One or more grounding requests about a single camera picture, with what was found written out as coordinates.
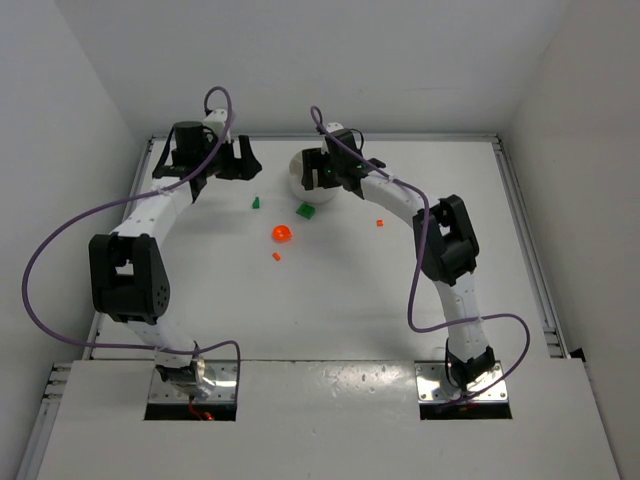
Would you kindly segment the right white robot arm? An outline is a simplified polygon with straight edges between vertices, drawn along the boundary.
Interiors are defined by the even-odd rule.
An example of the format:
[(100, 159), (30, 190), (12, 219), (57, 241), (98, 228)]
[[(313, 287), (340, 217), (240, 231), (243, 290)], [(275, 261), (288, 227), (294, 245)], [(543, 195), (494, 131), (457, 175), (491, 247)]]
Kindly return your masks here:
[(436, 287), (448, 338), (445, 362), (453, 385), (465, 390), (495, 365), (475, 294), (479, 244), (464, 201), (457, 195), (430, 205), (425, 194), (394, 177), (386, 165), (362, 157), (354, 134), (338, 124), (320, 127), (319, 148), (302, 152), (301, 186), (306, 191), (343, 188), (404, 221), (414, 235), (416, 271)]

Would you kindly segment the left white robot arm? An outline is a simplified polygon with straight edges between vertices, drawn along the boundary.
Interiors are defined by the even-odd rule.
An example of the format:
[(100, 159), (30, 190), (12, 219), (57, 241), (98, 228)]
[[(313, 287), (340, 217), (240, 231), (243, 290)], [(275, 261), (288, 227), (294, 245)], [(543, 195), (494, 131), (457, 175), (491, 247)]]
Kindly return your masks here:
[(162, 381), (190, 396), (203, 395), (212, 382), (197, 342), (166, 314), (171, 291), (160, 247), (210, 177), (248, 181), (261, 171), (248, 137), (239, 137), (241, 155), (234, 155), (231, 121), (216, 109), (203, 121), (175, 123), (152, 172), (150, 197), (89, 243), (95, 309), (133, 331), (152, 349)]

